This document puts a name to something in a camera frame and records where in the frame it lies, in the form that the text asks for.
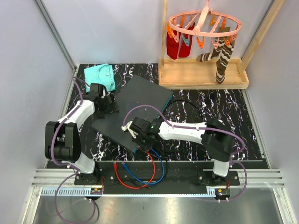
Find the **dark grey network switch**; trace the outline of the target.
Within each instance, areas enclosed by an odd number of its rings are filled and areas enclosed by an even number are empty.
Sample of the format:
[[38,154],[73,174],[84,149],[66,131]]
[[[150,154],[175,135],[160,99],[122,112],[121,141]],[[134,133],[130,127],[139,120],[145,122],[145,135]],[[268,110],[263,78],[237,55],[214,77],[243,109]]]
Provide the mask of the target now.
[[132,141],[131,134],[122,131],[122,125],[132,121],[135,117],[152,122],[159,116],[159,113],[150,107],[140,107],[128,114],[130,110],[140,105],[151,105],[162,112],[172,97],[173,91],[134,75],[115,96],[119,112],[111,113],[103,119],[94,121],[92,128],[133,152],[137,149],[137,143]]

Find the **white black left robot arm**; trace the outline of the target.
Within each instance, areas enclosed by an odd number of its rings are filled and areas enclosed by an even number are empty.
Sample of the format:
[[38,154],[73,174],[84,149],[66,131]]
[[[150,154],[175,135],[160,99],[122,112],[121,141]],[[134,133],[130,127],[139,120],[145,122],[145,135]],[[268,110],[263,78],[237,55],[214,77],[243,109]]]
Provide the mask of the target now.
[[94,113],[99,118],[118,112],[113,94],[102,84],[92,83],[89,91],[80,95],[75,106],[58,121],[49,121],[45,127],[45,157],[58,166],[69,166],[89,184],[101,181],[99,165],[81,150],[79,128]]

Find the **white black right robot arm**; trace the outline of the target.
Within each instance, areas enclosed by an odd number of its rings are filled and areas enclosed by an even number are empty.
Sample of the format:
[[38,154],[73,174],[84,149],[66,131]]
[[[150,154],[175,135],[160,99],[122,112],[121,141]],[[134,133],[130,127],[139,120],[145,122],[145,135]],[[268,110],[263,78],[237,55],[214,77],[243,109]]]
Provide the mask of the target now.
[[145,150],[151,149],[158,140],[182,140],[202,145],[214,160],[214,166],[211,174],[200,175],[199,185],[216,186],[228,182],[229,161],[235,141],[222,127],[218,121],[177,123],[154,119],[148,122],[136,117],[123,129],[127,129],[132,140]]

